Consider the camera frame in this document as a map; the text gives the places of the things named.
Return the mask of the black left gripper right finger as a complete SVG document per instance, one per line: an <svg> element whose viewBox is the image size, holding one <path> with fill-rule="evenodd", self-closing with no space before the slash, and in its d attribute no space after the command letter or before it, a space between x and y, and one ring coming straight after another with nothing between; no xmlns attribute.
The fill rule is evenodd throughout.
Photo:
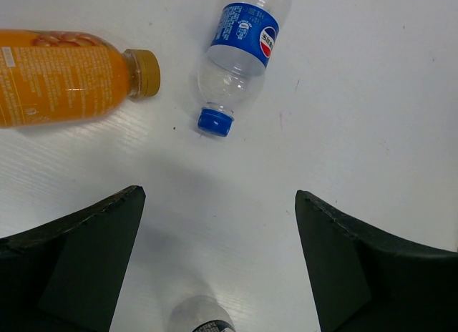
<svg viewBox="0 0 458 332"><path fill-rule="evenodd" d="M457 254L400 238L298 191L296 220L322 331L455 331Z"/></svg>

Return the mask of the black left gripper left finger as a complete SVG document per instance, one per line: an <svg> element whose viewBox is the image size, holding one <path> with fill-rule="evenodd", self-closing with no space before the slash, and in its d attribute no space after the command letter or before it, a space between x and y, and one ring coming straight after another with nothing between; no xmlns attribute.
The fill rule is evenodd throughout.
<svg viewBox="0 0 458 332"><path fill-rule="evenodd" d="M146 194L125 189L1 239L2 331L108 331Z"/></svg>

